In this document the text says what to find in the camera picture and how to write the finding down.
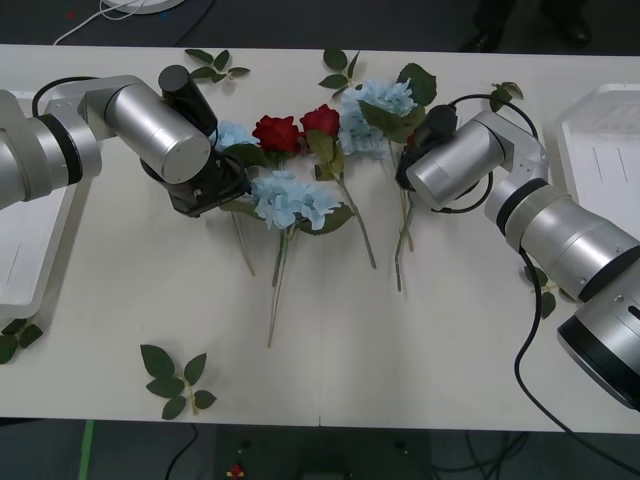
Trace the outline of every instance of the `artificial flower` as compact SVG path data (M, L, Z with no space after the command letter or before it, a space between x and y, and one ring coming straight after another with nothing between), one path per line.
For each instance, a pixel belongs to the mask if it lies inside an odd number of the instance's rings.
M256 123L253 136L260 141L260 146L270 152L295 152L300 151L298 137L300 131L293 124L293 117L272 118L268 115Z
M256 213L269 228L273 224L280 230L290 227L298 218L308 218L311 229L320 230L325 215L340 206L327 187L296 182L295 176L285 170L255 179L252 195Z
M359 101L364 101L401 117L416 107L411 98L409 80L405 83L384 85L370 80L360 90L348 88L342 92L342 113L338 138L346 155L355 152L383 158L387 153L387 141L382 130L372 127L362 115Z
M313 112L305 114L300 119L300 123L304 133L309 130L320 130L335 138L340 128L340 114L324 104Z
M222 120L218 124L218 142L216 143L216 150L219 152L229 148L232 145L238 143L250 143L255 145L258 143L258 139L252 136L249 131L239 123L229 122ZM212 133L209 137L209 141L213 144L216 141L216 132Z

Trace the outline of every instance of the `person's leg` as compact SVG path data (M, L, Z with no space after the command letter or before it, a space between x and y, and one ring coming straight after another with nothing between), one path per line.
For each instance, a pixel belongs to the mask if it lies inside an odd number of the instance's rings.
M462 52L493 52L497 50L507 20L516 0L480 0L473 24L478 34L465 43Z
M581 15L586 3L587 0L541 0L540 10L567 42L582 48L591 42L591 28Z

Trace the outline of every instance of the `silver robotic arm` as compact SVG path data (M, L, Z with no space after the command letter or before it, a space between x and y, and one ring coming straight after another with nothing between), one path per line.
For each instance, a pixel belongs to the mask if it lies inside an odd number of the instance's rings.
M442 133L434 123L425 143ZM406 168L408 182L440 209L496 167L508 170L485 214L509 246L583 303L558 329L560 343L611 395L640 410L640 242L549 185L542 145L503 117L482 112L445 137Z

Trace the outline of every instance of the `robotic arm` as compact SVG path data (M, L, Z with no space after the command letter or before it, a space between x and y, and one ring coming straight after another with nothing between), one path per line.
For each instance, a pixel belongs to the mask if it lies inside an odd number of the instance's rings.
M218 121L180 66L160 75L163 96L131 76L58 87L43 115L25 118L0 90L0 209L100 173L98 142L120 137L188 216L249 191L236 159L211 148Z
M457 131L456 123L453 106L431 110L403 154L398 183L440 209L497 166L508 170L486 216L583 302L558 340L607 392L640 410L640 243L549 185L545 150L532 135L491 112Z

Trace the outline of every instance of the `loose leaf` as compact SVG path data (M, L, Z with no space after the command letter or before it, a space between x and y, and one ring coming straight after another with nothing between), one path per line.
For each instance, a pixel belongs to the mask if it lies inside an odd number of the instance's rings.
M144 368L154 378L172 377L176 372L171 357L160 347L154 345L140 345Z
M227 63L229 63L229 57L229 50L223 50L222 53L220 53L220 55L218 55L213 61L213 66L216 67L216 70L219 72L224 70Z
M341 203L338 208L333 210L333 213L330 213L325 217L324 226L320 230L312 230L310 220L305 220L298 224L297 228L301 232L308 233L309 235L324 235L326 233L335 232L351 217L353 217L351 209L344 203Z
M402 69L397 83L404 83L407 80L410 80L411 98L418 105L426 107L436 98L438 93L436 77L426 72L420 65L409 63Z
M173 398L182 393L184 382L175 377L156 378L147 385L147 390L162 398Z
M356 68L356 63L358 62L358 57L360 56L360 52L356 53L356 56L353 57L351 63L349 64L349 69L347 70L347 77L353 77L353 70Z
M187 405L187 400L180 396L172 398L162 409L162 418L164 420L173 420L182 413L184 407Z
M0 337L0 365L4 365L18 349L18 339L13 335L3 335Z
M202 375L202 372L204 372L204 366L206 363L206 353L198 355L196 358L187 363L187 366L184 367L184 378L187 379L187 382L189 382L191 385L195 385L198 380L200 380L200 376Z
M383 133L396 143L406 143L409 135L424 120L424 107L416 107L404 117L359 100L360 108L365 120L372 126L378 127Z
M20 334L20 347L27 348L42 336L42 330L33 323L25 328Z
M211 81L213 83L221 82L225 78L227 78L227 74L226 73L214 73L213 75L211 75Z
M336 72L343 71L347 66L347 56L339 48L327 48L324 51L323 58L327 67Z
M316 181L328 182L329 180L335 180L333 173L331 173L331 167L328 163L319 163L314 166L314 173Z
M333 160L333 138L322 130L309 130L307 132L309 148L315 153L322 163Z
M549 277L547 277L547 274L544 273L542 271L542 269L538 268L538 267L533 267L536 271L536 275L538 277L538 281L540 282L540 286L544 287L547 283L549 283ZM533 283L533 277L531 276L531 272L529 271L529 269L527 267L524 267L524 275L525 277L527 277L527 280L529 280L531 283Z
M187 55L197 58L198 60L202 60L205 63L209 63L209 64L213 63L213 55L203 50L198 50L196 48L189 48L185 50L185 53Z
M15 335L26 324L27 324L27 319L26 318L16 318L13 322L11 322L9 325L4 327L4 329L2 330L2 333L4 335Z
M336 73L335 75L329 75L323 81L321 81L318 85L326 88L342 88L349 83L347 77L342 75L341 73Z
M199 78L213 78L218 73L211 67L200 67L191 72L191 78L198 80Z
M553 293L544 292L542 294L542 318L547 318L556 309L556 297Z
M198 407L200 410L209 408L217 400L215 395L207 392L206 390L198 390L193 394L193 396L196 400L196 407Z
M228 73L230 73L234 77L244 77L250 71L251 70L249 70L248 68L244 68L244 67L233 67L233 68L229 69Z
M500 85L503 86L507 90L507 92L509 92L514 97L518 97L520 100L524 99L524 93L522 93L522 90L520 90L520 87L517 83L502 82Z
M264 151L257 145L250 143L237 143L226 148L224 153L228 153L242 162L244 168L268 167L269 160Z
M264 220L256 213L256 207L249 202L243 202L242 200L231 200L230 202L220 205L220 210L223 212L244 213L256 220Z
M513 99L511 94L502 85L496 85L496 89L491 92L491 96L499 98L500 100L504 100L505 102L510 102ZM497 112L498 110L500 110L502 108L502 105L502 103L496 100L489 100L489 106L491 107L492 112Z

